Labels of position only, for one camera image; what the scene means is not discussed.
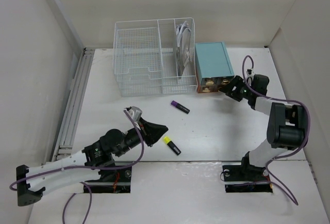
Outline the yellow highlighter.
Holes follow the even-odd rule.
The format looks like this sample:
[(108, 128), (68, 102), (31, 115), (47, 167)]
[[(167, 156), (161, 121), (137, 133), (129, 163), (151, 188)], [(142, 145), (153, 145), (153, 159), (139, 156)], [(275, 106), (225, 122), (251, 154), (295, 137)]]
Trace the yellow highlighter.
[(163, 142), (177, 155), (181, 154), (181, 150), (177, 147), (177, 145), (170, 139), (168, 136), (163, 138)]

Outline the purple highlighter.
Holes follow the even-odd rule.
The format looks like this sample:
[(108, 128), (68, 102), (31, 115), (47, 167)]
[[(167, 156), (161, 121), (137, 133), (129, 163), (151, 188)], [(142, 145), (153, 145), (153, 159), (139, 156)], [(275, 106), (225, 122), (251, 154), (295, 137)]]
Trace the purple highlighter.
[(184, 112), (186, 114), (190, 113), (190, 110), (188, 108), (186, 108), (185, 106), (179, 104), (176, 101), (172, 101), (171, 102), (171, 106), (175, 107), (176, 109), (178, 109), (178, 110), (180, 110), (180, 111), (182, 111), (182, 112)]

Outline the grey setup guide booklet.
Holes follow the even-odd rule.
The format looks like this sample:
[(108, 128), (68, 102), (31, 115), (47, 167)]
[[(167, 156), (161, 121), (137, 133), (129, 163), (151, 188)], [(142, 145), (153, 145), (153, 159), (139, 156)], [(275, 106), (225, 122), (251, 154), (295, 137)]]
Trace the grey setup guide booklet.
[(181, 77), (184, 73), (185, 67), (189, 62), (190, 57), (190, 40), (191, 40), (191, 29), (186, 28), (177, 37), (177, 48), (176, 48), (176, 60), (178, 67), (178, 76)]

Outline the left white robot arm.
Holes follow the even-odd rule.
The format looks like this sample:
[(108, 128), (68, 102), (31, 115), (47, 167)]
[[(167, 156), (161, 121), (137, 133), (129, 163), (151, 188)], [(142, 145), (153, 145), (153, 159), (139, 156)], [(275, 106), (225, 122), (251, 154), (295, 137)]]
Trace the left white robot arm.
[(16, 168), (18, 206), (27, 206), (71, 184), (114, 178), (117, 166), (114, 157), (120, 157), (142, 141), (151, 147), (168, 127), (141, 118), (138, 127), (127, 132), (110, 129), (99, 140), (68, 157), (38, 167), (20, 165)]

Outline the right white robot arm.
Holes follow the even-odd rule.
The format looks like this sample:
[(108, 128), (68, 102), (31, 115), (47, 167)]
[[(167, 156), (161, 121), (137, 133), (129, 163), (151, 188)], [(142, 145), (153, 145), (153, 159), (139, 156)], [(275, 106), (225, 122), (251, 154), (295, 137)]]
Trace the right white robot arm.
[(309, 113), (301, 103), (284, 104), (282, 100), (267, 97), (269, 78), (256, 74), (243, 79), (235, 76), (219, 91), (240, 102), (243, 99), (251, 109), (269, 117), (266, 138), (242, 158), (240, 165), (223, 167), (227, 180), (255, 181), (263, 177), (266, 164), (286, 151), (294, 151), (308, 141)]

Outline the teal wooden drawer box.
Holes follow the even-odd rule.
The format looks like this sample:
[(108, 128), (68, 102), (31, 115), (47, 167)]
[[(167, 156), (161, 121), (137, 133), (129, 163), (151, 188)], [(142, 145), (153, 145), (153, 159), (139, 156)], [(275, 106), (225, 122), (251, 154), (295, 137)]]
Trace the teal wooden drawer box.
[(198, 93), (218, 92), (234, 78), (234, 71), (224, 42), (195, 44)]

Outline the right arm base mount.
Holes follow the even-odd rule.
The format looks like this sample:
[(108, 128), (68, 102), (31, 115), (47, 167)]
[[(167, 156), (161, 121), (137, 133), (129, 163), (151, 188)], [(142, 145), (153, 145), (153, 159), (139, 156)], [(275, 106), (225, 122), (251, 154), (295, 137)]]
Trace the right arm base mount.
[(221, 175), (226, 193), (273, 193), (265, 167), (226, 163)]

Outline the aluminium rail frame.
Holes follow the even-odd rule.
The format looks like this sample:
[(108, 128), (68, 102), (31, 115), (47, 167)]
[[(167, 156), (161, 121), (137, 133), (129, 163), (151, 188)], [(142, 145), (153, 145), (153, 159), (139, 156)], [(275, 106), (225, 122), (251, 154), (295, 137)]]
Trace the aluminium rail frame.
[(49, 158), (51, 162), (60, 160), (72, 153), (94, 53), (94, 49), (85, 48), (80, 56), (75, 76), (70, 84), (70, 94), (60, 122), (59, 132)]

